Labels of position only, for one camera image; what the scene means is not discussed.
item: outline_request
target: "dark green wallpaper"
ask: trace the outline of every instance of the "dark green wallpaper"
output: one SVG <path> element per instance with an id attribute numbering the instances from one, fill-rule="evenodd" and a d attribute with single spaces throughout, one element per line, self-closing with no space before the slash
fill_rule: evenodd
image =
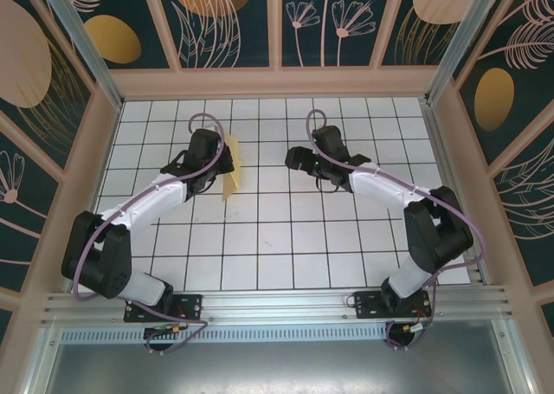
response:
<path id="1" fill-rule="evenodd" d="M 369 65 L 386 3 L 283 0 L 283 67 L 320 67 L 322 50 L 325 66 Z"/>
<path id="2" fill-rule="evenodd" d="M 548 324 L 548 328 L 551 330 L 551 335 L 554 337 L 554 302 L 546 303 L 541 306 L 543 309 L 544 318 Z"/>
<path id="3" fill-rule="evenodd" d="M 90 92 L 29 0 L 0 0 L 0 111 L 64 167 Z"/>
<path id="4" fill-rule="evenodd" d="M 269 66 L 267 0 L 162 0 L 162 5 L 183 68 Z"/>
<path id="5" fill-rule="evenodd" d="M 0 346 L 2 345 L 3 336 L 8 330 L 12 313 L 9 310 L 0 309 Z"/>
<path id="6" fill-rule="evenodd" d="M 554 0 L 514 0 L 460 89 L 492 163 L 552 101 Z"/>
<path id="7" fill-rule="evenodd" d="M 110 69 L 169 67 L 146 0 L 71 3 Z"/>
<path id="8" fill-rule="evenodd" d="M 554 280 L 554 123 L 494 183 L 533 286 Z"/>
<path id="9" fill-rule="evenodd" d="M 463 57 L 460 60 L 460 63 L 458 64 L 458 66 L 454 70 L 454 79 L 458 78 L 458 75 L 460 74 L 461 70 L 466 65 L 467 59 L 469 58 L 469 56 L 473 52 L 473 48 L 477 44 L 477 41 L 483 36 L 483 32 L 485 31 L 486 26 L 488 26 L 488 24 L 491 22 L 491 18 L 493 17 L 494 12 L 499 7 L 499 4 L 501 2 L 502 2 L 502 0 L 494 0 L 493 7 L 489 10 L 488 14 L 485 17 L 485 20 L 483 21 L 483 23 L 481 24 L 479 30 L 477 31 L 477 34 L 475 35 L 472 42 L 467 47 L 466 53 L 463 55 Z"/>
<path id="10" fill-rule="evenodd" d="M 0 133 L 0 287 L 19 292 L 58 187 Z"/>
<path id="11" fill-rule="evenodd" d="M 402 0 L 383 65 L 438 65 L 472 0 Z"/>

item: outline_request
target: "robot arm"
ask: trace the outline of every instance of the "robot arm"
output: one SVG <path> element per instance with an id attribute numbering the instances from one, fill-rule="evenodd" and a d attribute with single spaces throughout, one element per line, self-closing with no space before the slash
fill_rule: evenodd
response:
<path id="1" fill-rule="evenodd" d="M 410 257 L 381 286 L 383 303 L 395 313 L 411 303 L 434 273 L 473 245 L 471 232 L 464 222 L 429 199 L 415 194 L 414 189 L 378 176 L 381 169 L 369 158 L 351 157 L 337 127 L 325 126 L 313 131 L 312 135 L 328 156 L 348 165 L 377 170 L 377 173 L 338 167 L 304 147 L 293 147 L 288 151 L 285 164 L 289 169 L 306 171 L 310 176 L 329 180 L 337 187 L 369 197 L 403 216 Z M 432 191 L 421 186 L 414 188 L 460 210 L 455 194 L 445 186 Z"/>
<path id="2" fill-rule="evenodd" d="M 206 184 L 209 187 L 217 175 L 234 170 L 233 159 L 226 146 L 216 164 L 202 176 L 188 179 L 186 183 L 178 180 L 206 166 L 216 155 L 219 141 L 220 136 L 214 131 L 196 130 L 190 139 L 189 150 L 180 152 L 162 168 L 148 188 L 172 178 L 176 179 L 174 183 L 150 191 L 125 212 L 121 212 L 120 208 L 132 197 L 100 214 L 89 211 L 79 214 L 71 230 L 61 273 L 73 279 L 81 253 L 92 233 L 114 212 L 120 211 L 119 216 L 102 231 L 87 255 L 79 284 L 108 299 L 120 297 L 135 300 L 156 307 L 161 313 L 170 312 L 173 306 L 172 286 L 132 268 L 131 239 L 165 212 L 202 193 Z"/>

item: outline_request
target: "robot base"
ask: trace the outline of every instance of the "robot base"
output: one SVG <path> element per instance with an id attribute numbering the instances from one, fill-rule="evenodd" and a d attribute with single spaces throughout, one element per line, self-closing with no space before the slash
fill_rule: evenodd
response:
<path id="1" fill-rule="evenodd" d="M 173 294 L 171 308 L 167 314 L 183 319 L 200 320 L 201 312 L 202 296 L 200 294 Z M 160 323 L 173 322 L 174 320 L 163 320 L 158 316 L 145 312 L 136 305 L 127 303 L 123 321 L 125 323 Z"/>
<path id="2" fill-rule="evenodd" d="M 404 304 L 396 312 L 392 313 L 383 302 L 383 294 L 380 290 L 368 292 L 356 292 L 354 307 L 358 319 L 411 319 L 417 318 L 417 310 L 412 306 L 415 304 L 428 317 L 431 315 L 431 304 L 429 295 L 425 290 L 419 290 L 409 297 L 409 303 Z"/>

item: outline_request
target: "vent grille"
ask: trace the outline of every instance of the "vent grille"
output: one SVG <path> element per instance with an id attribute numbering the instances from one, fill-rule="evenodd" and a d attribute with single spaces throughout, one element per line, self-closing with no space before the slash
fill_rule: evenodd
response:
<path id="1" fill-rule="evenodd" d="M 212 326 L 197 335 L 192 343 L 225 342 L 294 342 L 326 340 L 384 339 L 385 324 L 366 323 L 348 325 L 312 326 Z M 66 328 L 61 336 L 61 345 L 115 345 L 142 344 L 144 328 Z M 178 337 L 166 335 L 152 343 L 166 340 L 180 341 L 193 331 L 181 331 Z"/>

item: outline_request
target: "white grid floor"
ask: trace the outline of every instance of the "white grid floor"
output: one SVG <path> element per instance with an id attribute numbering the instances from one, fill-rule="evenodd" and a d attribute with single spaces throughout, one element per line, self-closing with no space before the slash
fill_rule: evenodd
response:
<path id="1" fill-rule="evenodd" d="M 401 217 L 364 197 L 322 193 L 284 166 L 288 148 L 309 147 L 304 118 L 313 107 L 352 155 L 409 182 L 441 184 L 416 98 L 127 102 L 97 211 L 145 188 L 188 147 L 194 113 L 215 115 L 239 139 L 243 164 L 242 187 L 228 202 L 219 177 L 133 237 L 133 266 L 177 291 L 380 286 L 408 256 Z M 440 283 L 469 283 L 467 271 L 451 270 Z"/>

